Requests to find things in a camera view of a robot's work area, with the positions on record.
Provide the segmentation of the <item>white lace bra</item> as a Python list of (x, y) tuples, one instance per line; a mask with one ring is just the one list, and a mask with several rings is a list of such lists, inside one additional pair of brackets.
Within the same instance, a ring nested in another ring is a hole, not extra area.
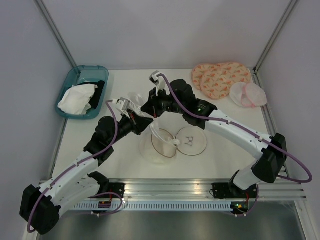
[(133, 110), (140, 117), (152, 118), (153, 122), (149, 126), (152, 134), (162, 142), (172, 145), (178, 146), (181, 144), (181, 141), (176, 139), (174, 136), (165, 137), (163, 133), (160, 132), (159, 121), (150, 115), (149, 113), (145, 113), (142, 111), (142, 106), (147, 102), (147, 99), (144, 98), (141, 94), (136, 92), (130, 92), (128, 94), (128, 100), (130, 101), (129, 108)]

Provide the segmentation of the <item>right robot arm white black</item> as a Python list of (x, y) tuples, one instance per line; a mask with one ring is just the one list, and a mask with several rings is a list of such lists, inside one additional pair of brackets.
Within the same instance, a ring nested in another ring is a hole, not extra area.
[(282, 153), (287, 149), (283, 135), (270, 136), (246, 128), (214, 104), (196, 98), (192, 87), (183, 79), (169, 84), (169, 94), (165, 91), (164, 80), (151, 77), (150, 81), (155, 88), (149, 92), (142, 112), (155, 118), (165, 112), (181, 114), (188, 124), (226, 138), (255, 158), (255, 162), (238, 170), (227, 183), (231, 196), (239, 198), (260, 182), (273, 184), (276, 181), (287, 159)]

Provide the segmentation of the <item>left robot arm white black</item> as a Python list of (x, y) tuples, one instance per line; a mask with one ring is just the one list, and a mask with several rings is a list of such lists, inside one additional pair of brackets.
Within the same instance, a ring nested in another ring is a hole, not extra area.
[(105, 116), (78, 158), (59, 175), (39, 186), (29, 185), (22, 194), (19, 214), (29, 233), (47, 234), (77, 203), (109, 193), (109, 179), (97, 171), (114, 152), (113, 144), (130, 133), (141, 135), (154, 120), (129, 110), (117, 121)]

